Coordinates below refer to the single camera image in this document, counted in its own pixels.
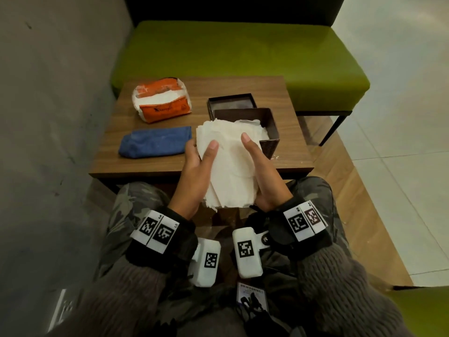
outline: wooden table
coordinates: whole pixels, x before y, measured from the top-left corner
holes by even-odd
[[[152,80],[140,79],[125,83],[93,160],[89,174],[113,192],[118,191],[117,184],[131,181],[175,183],[184,164],[182,154],[140,159],[123,158],[119,156],[118,151],[124,135],[136,129],[190,125],[195,137],[196,127],[210,120],[207,111],[208,98],[241,93],[251,93],[258,107],[268,107],[272,110],[280,137],[272,161],[280,175],[284,179],[294,179],[305,176],[313,169],[312,158],[283,77],[181,78],[192,101],[192,113],[147,124],[134,109],[131,94],[137,84]]]

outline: black metal leg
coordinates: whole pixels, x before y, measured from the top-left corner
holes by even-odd
[[[338,116],[337,120],[335,121],[334,125],[330,128],[329,132],[324,136],[323,140],[320,143],[320,147],[323,146],[324,143],[332,136],[332,134],[335,132],[335,130],[340,126],[341,123],[343,123],[344,119],[347,116]]]
[[[114,194],[118,194],[120,188],[115,184],[114,181],[111,181],[111,179],[108,178],[99,178],[98,181],[100,181],[101,183],[103,183],[106,187],[109,188],[109,190],[111,192],[113,192]]]

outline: green cushion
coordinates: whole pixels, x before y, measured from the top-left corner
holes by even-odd
[[[352,111],[369,89],[332,28],[243,22],[141,22],[111,83],[235,75],[283,75],[296,111]]]
[[[391,291],[387,295],[415,336],[449,336],[449,286]]]

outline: fingernail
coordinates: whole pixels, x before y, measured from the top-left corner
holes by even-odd
[[[242,141],[244,143],[248,143],[250,141],[250,136],[248,136],[248,134],[246,132],[242,133]]]
[[[217,147],[218,142],[215,139],[209,143],[209,148],[211,148],[212,150],[215,150]]]

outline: gray wall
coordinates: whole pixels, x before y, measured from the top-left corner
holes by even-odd
[[[111,197],[87,172],[131,30],[123,0],[0,0],[2,336],[37,334],[49,293],[92,278]]]

